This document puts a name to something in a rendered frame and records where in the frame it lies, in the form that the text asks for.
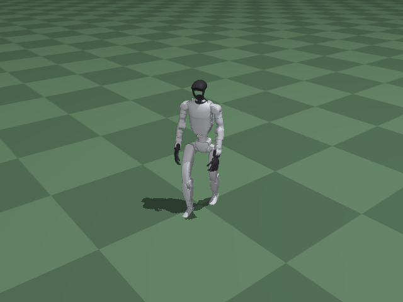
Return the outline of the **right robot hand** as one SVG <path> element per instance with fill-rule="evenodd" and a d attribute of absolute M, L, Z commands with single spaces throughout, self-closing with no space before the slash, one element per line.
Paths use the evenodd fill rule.
<path fill-rule="evenodd" d="M 178 162 L 178 160 L 180 161 L 180 159 L 179 159 L 179 157 L 178 157 L 178 153 L 179 153 L 179 150 L 180 150 L 180 144 L 177 143 L 177 144 L 176 144 L 176 147 L 175 147 L 174 149 L 175 149 L 175 151 L 174 151 L 175 162 L 176 162 L 178 165 L 181 165 L 181 164 Z"/>

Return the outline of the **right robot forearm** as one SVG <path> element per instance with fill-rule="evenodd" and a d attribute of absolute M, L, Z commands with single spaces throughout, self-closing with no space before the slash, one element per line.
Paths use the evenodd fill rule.
<path fill-rule="evenodd" d="M 182 142 L 184 130 L 178 129 L 178 128 L 179 128 L 179 122 L 178 122 L 177 128 L 176 128 L 176 138 L 175 138 L 175 141 L 176 141 L 176 142 L 175 142 L 174 146 L 176 147 L 176 144 L 179 143 L 179 144 L 180 144 L 180 148 L 181 148 L 181 142 Z"/>

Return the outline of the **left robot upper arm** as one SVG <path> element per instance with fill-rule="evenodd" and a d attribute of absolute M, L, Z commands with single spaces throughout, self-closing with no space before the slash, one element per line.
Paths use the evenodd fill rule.
<path fill-rule="evenodd" d="M 218 104 L 211 104 L 210 105 L 211 112 L 214 114 L 215 122 L 217 124 L 217 127 L 215 127 L 214 132 L 215 134 L 218 134 L 218 129 L 223 128 L 224 129 L 224 122 L 222 118 L 222 107 Z"/>

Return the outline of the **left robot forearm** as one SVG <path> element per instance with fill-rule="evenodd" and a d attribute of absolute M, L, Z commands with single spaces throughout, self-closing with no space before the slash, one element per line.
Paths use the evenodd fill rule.
<path fill-rule="evenodd" d="M 222 140 L 224 139 L 224 129 L 218 129 L 218 135 L 215 137 L 214 150 L 216 150 L 216 155 L 220 155 L 222 149 Z"/>

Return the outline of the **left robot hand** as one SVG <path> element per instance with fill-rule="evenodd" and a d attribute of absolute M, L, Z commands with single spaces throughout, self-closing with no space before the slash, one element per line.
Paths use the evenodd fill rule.
<path fill-rule="evenodd" d="M 216 150 L 214 150 L 213 151 L 213 159 L 212 159 L 212 161 L 207 165 L 207 166 L 209 166 L 210 164 L 212 164 L 211 165 L 211 167 L 208 169 L 208 171 L 216 171 L 216 170 L 218 170 L 218 167 L 219 167 L 219 157 L 220 156 L 218 156 L 218 155 L 216 155 Z"/>

